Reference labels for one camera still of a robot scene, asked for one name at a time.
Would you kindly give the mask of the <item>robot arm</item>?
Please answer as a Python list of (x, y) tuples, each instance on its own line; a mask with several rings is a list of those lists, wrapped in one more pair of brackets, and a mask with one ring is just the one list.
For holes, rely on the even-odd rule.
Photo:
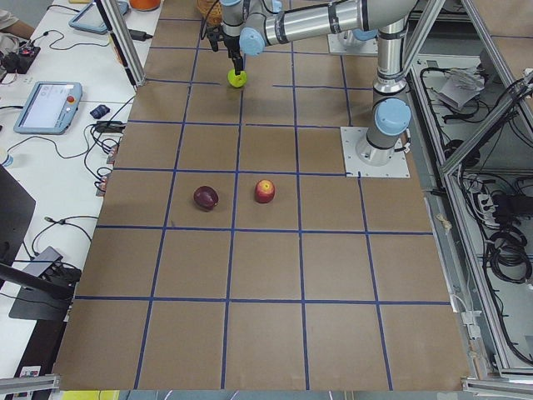
[(411, 120), (404, 95), (403, 56), (407, 19), (415, 5), (413, 1), (356, 0), (285, 9), (279, 1), (223, 1), (222, 22), (208, 28), (207, 37), (213, 51), (224, 43), (235, 75), (243, 72), (246, 55), (319, 36), (328, 37), (333, 53), (375, 56), (373, 120), (355, 151), (363, 163), (383, 167)]

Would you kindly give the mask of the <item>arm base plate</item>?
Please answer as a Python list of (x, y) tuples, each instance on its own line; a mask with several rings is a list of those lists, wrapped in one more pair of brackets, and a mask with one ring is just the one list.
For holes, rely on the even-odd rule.
[(341, 127), (345, 174), (349, 178), (410, 178), (406, 154), (410, 133), (399, 136), (395, 146), (380, 150), (366, 137), (367, 127)]
[(352, 32), (331, 33), (328, 35), (327, 40), (331, 54), (376, 57), (378, 53), (377, 40), (375, 38), (362, 41), (357, 39)]

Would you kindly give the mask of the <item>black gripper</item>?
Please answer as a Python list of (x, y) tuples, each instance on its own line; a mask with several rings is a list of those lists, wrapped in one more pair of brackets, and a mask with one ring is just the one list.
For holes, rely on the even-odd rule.
[(233, 63), (233, 75), (236, 77), (239, 77), (244, 71), (244, 60), (241, 54), (239, 38), (239, 36), (233, 37), (227, 34), (223, 38), (228, 57)]

